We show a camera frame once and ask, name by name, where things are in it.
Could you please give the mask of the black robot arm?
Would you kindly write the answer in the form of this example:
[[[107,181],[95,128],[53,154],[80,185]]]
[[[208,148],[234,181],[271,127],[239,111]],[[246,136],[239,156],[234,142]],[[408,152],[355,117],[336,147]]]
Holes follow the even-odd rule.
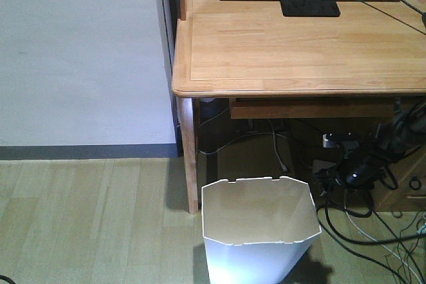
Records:
[[[347,190],[370,190],[386,175],[391,164],[408,157],[412,151],[425,145],[425,100],[410,109],[399,112],[384,124],[378,124],[363,141],[357,135],[327,133],[323,135],[324,148],[340,148],[342,158],[333,166],[313,173],[321,183],[322,195],[335,186]]]

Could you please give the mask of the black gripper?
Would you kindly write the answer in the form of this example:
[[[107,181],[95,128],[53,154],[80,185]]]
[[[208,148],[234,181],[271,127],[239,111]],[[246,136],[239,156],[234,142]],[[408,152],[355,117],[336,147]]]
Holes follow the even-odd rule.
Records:
[[[356,134],[327,133],[322,136],[322,139],[324,148],[339,148],[346,159],[337,165],[337,170],[320,169],[314,174],[314,178],[322,186],[321,196],[329,196],[338,184],[349,190],[357,190],[372,184],[377,179],[379,166],[372,155],[351,154],[359,147],[359,138]]]

